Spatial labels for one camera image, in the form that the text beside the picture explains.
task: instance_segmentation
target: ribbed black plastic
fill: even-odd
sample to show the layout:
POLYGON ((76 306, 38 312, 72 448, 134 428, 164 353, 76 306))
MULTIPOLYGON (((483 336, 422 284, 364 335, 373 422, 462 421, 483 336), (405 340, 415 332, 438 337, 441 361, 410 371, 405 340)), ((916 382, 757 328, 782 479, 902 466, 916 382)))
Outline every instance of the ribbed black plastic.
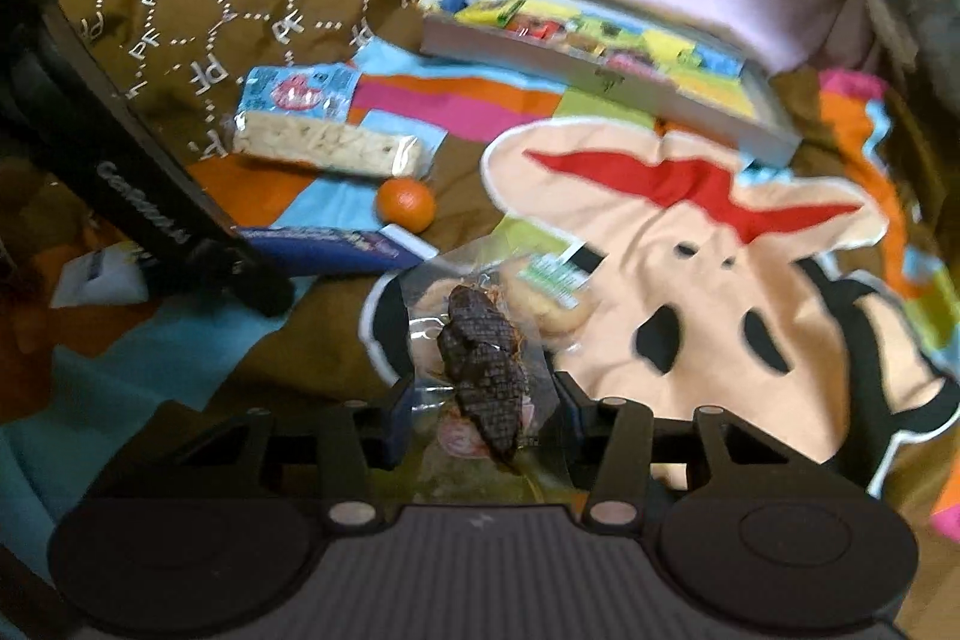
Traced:
MULTIPOLYGON (((256 565, 251 567, 256 576, 256 565)), ((75 640, 104 640, 85 629, 75 640)), ((632 540, 559 507, 408 507, 333 543, 289 602, 224 640, 782 640, 699 613, 632 540)), ((877 626, 842 640, 899 640, 877 626)))

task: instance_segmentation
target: green label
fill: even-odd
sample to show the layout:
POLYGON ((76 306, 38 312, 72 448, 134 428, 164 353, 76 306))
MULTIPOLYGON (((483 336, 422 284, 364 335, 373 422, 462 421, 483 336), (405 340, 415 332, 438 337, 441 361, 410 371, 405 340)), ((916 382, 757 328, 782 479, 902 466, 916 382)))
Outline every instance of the green label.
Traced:
POLYGON ((575 292, 589 280, 587 272, 554 255, 536 256, 517 277, 555 299, 566 310, 573 310, 580 303, 575 292))

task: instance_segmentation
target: clementine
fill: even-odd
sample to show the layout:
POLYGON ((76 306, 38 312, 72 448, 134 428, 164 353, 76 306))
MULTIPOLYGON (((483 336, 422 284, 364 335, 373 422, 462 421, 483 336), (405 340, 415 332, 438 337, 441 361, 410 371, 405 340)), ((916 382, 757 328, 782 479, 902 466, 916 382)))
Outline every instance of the clementine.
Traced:
POLYGON ((430 189, 412 177, 394 177, 376 191, 376 213, 384 223, 397 223, 413 234, 425 231, 437 215, 430 189))

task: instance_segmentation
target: red mustache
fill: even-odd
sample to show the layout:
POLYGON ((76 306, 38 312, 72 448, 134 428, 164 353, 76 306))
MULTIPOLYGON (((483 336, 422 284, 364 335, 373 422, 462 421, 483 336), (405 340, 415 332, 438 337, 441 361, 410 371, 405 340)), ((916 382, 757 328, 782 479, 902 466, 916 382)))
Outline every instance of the red mustache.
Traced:
POLYGON ((580 177, 627 196, 642 196, 664 210, 683 201, 696 204, 716 223, 733 228, 743 244, 764 234, 803 231, 860 208, 857 204, 805 204, 752 210, 731 201, 731 172, 702 158, 650 165, 613 150, 562 155, 525 150, 524 154, 551 172, 580 177))

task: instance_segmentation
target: pink stripe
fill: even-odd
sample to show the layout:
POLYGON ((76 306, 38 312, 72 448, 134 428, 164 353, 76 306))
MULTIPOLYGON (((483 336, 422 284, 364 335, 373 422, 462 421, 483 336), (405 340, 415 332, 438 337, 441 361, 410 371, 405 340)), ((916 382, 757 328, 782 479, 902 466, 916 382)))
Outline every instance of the pink stripe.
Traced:
POLYGON ((491 101, 456 94, 423 94, 375 80, 360 80, 352 106, 428 122, 468 142, 492 142, 510 128, 542 119, 504 109, 491 101))
POLYGON ((930 524, 944 537, 960 542, 960 504, 931 515, 930 524))
POLYGON ((864 74, 861 71, 833 68, 830 71, 820 72, 820 90, 837 92, 848 98, 859 98, 861 101, 882 101, 889 87, 879 77, 864 74))

